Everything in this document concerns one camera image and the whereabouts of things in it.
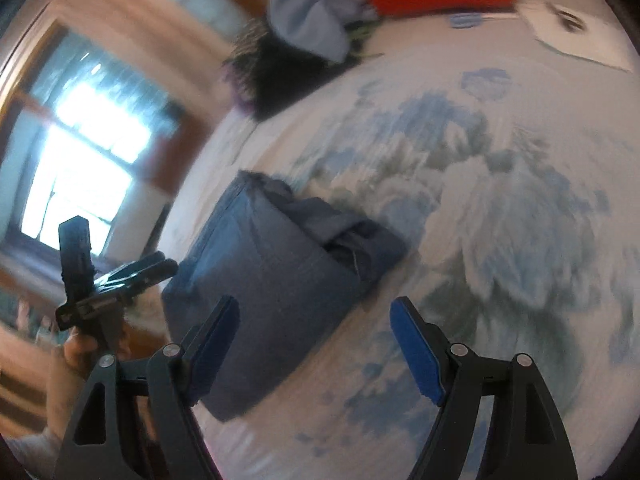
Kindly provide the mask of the person's left hand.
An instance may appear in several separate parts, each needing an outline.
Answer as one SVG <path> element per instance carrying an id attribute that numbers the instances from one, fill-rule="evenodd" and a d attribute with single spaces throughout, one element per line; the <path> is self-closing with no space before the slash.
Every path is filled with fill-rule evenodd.
<path id="1" fill-rule="evenodd" d="M 93 368 L 93 360 L 98 355 L 99 345 L 96 338 L 74 327 L 63 344 L 63 356 L 66 364 L 83 378 L 87 378 Z M 131 356 L 129 335 L 120 334 L 116 356 L 128 360 Z"/>

